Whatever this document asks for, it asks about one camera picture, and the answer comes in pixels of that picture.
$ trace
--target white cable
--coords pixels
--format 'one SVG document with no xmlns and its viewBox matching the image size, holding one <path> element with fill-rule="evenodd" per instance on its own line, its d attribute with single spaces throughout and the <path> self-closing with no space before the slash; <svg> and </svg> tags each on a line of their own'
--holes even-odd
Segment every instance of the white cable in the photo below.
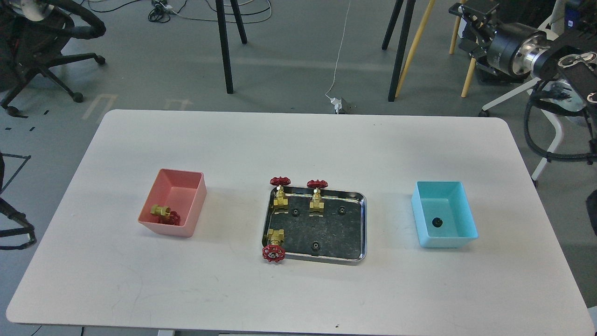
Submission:
<svg viewBox="0 0 597 336">
<path fill-rule="evenodd" d="M 334 84 L 336 83 L 336 70 L 338 70 L 338 61 L 340 60 L 340 50 L 342 50 L 342 42 L 344 42 L 344 33 L 346 33 L 346 22 L 348 21 L 348 12 L 350 11 L 350 3 L 352 0 L 348 1 L 348 9 L 346 10 L 346 18 L 344 19 L 344 30 L 342 31 L 342 39 L 340 40 L 340 48 L 338 49 L 338 58 L 336 59 L 336 67 L 334 68 L 334 80 L 332 81 L 332 85 L 330 86 L 330 89 L 325 93 L 325 96 L 332 101 L 332 98 L 328 96 L 328 93 L 332 90 L 332 88 L 334 87 Z"/>
</svg>

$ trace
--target tray surface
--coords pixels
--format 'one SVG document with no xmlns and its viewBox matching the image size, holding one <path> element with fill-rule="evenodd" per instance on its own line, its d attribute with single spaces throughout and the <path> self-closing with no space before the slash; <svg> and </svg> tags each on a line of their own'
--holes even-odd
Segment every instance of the tray surface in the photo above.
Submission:
<svg viewBox="0 0 597 336">
<path fill-rule="evenodd" d="M 322 214 L 309 211 L 312 188 L 284 187 L 288 209 L 273 208 L 276 189 L 270 193 L 262 245 L 268 229 L 284 229 L 282 247 L 286 258 L 333 263 L 358 262 L 365 258 L 365 197 L 353 191 L 321 190 Z"/>
</svg>

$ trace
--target blue bin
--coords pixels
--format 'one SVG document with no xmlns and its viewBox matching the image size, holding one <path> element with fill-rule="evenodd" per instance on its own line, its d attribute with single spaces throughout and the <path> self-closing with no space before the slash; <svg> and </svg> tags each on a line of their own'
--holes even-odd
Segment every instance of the blue bin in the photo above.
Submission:
<svg viewBox="0 0 597 336">
<path fill-rule="evenodd" d="M 412 201 L 422 247 L 460 248 L 479 237 L 461 182 L 418 181 Z"/>
</svg>

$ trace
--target brass fitting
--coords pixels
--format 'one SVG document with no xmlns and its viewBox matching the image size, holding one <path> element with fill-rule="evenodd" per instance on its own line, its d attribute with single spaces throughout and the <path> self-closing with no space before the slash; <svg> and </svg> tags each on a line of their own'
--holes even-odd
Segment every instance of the brass fitting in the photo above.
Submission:
<svg viewBox="0 0 597 336">
<path fill-rule="evenodd" d="M 315 212 L 324 211 L 324 202 L 321 200 L 321 190 L 319 190 L 319 188 L 315 188 L 315 190 L 313 190 L 313 197 L 309 202 L 309 210 Z"/>
<path fill-rule="evenodd" d="M 288 209 L 288 199 L 286 198 L 286 194 L 284 193 L 284 187 L 278 185 L 276 187 L 276 190 L 276 197 L 273 199 L 273 208 Z"/>
<path fill-rule="evenodd" d="M 284 229 L 269 229 L 267 231 L 267 240 L 271 245 L 282 246 L 282 243 L 284 242 Z"/>
<path fill-rule="evenodd" d="M 170 207 L 169 206 L 160 206 L 159 204 L 154 204 L 151 207 L 151 214 L 154 216 L 160 217 L 170 217 Z"/>
</svg>

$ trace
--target gate valve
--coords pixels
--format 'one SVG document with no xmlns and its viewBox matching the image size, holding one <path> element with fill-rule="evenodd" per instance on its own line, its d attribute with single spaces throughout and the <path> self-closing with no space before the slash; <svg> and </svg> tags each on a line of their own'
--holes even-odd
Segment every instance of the gate valve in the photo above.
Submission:
<svg viewBox="0 0 597 336">
<path fill-rule="evenodd" d="M 279 262 L 286 256 L 286 250 L 281 246 L 284 242 L 284 229 L 267 231 L 267 244 L 262 250 L 263 259 L 268 262 Z"/>
<path fill-rule="evenodd" d="M 309 210 L 314 212 L 323 212 L 324 211 L 324 202 L 321 201 L 321 190 L 328 186 L 328 183 L 325 180 L 311 180 L 307 182 L 307 187 L 314 188 L 313 190 L 313 198 L 309 202 Z"/>
<path fill-rule="evenodd" d="M 284 186 L 290 184 L 290 179 L 280 176 L 278 178 L 272 178 L 269 180 L 269 183 L 276 186 L 276 197 L 273 199 L 273 208 L 288 209 L 288 199 L 284 193 Z"/>
<path fill-rule="evenodd" d="M 160 224 L 180 225 L 180 215 L 178 212 L 170 210 L 169 206 L 154 204 L 150 213 L 158 217 L 158 223 Z"/>
</svg>

